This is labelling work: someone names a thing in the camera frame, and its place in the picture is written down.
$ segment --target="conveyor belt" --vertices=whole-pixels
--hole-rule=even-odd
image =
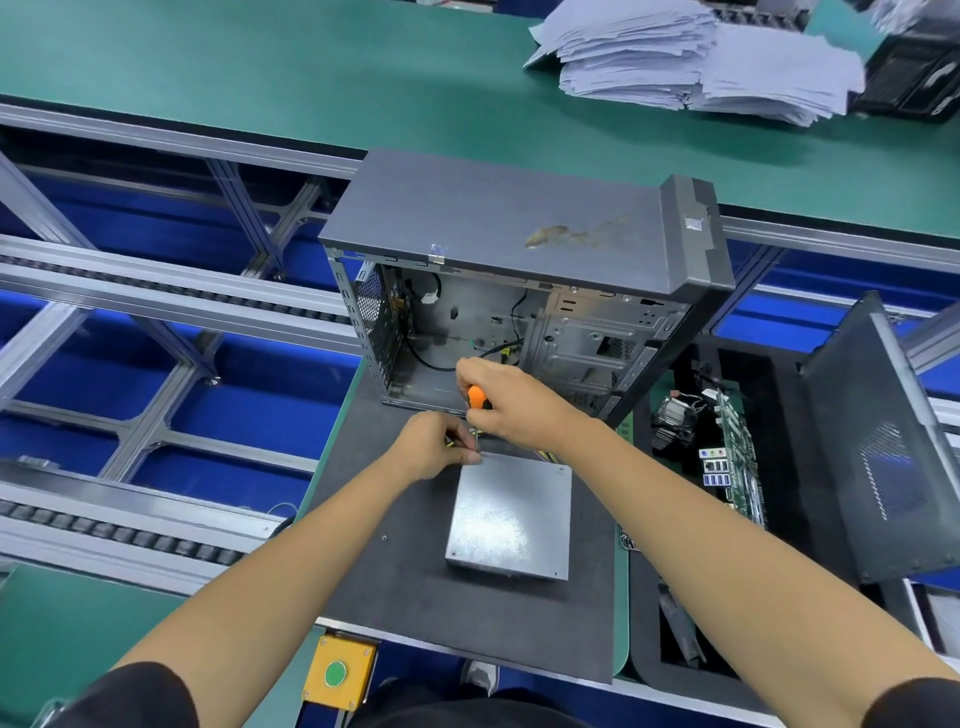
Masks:
[[[338,293],[0,235],[0,287],[42,299],[359,354]]]
[[[175,539],[172,536],[164,536],[151,531],[139,531],[116,523],[94,521],[69,513],[58,513],[48,508],[35,508],[28,503],[14,503],[9,500],[0,499],[0,519],[36,523],[61,531],[69,530],[93,538],[110,539],[118,544],[130,544],[161,553],[172,553],[188,559],[220,564],[224,567],[236,563],[242,556],[246,555],[232,548],[198,544],[186,539]]]
[[[189,595],[282,523],[246,509],[0,461],[0,553]]]

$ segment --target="black sleeve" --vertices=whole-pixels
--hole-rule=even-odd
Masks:
[[[863,728],[956,728],[960,726],[960,682],[922,677],[881,695]]]
[[[159,663],[111,670],[57,716],[50,728],[200,728],[183,681]]]

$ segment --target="orange screwdriver handle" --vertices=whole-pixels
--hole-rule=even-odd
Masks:
[[[473,384],[467,389],[467,399],[471,409],[493,409],[493,405],[490,404],[487,395],[485,395],[484,391],[476,384]]]

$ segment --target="green circuit board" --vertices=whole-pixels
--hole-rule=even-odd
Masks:
[[[728,500],[742,515],[766,528],[763,492],[756,473],[754,439],[747,430],[743,416],[734,409],[731,398],[722,392],[717,394],[716,412],[730,464]]]

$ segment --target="green work surface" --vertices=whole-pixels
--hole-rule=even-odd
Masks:
[[[395,0],[0,0],[0,95],[605,180],[960,237],[960,119],[810,130],[574,99],[531,21]]]
[[[0,724],[29,726],[110,669],[182,598],[89,576],[19,566],[0,586]],[[323,630],[310,631],[247,728],[293,728]]]

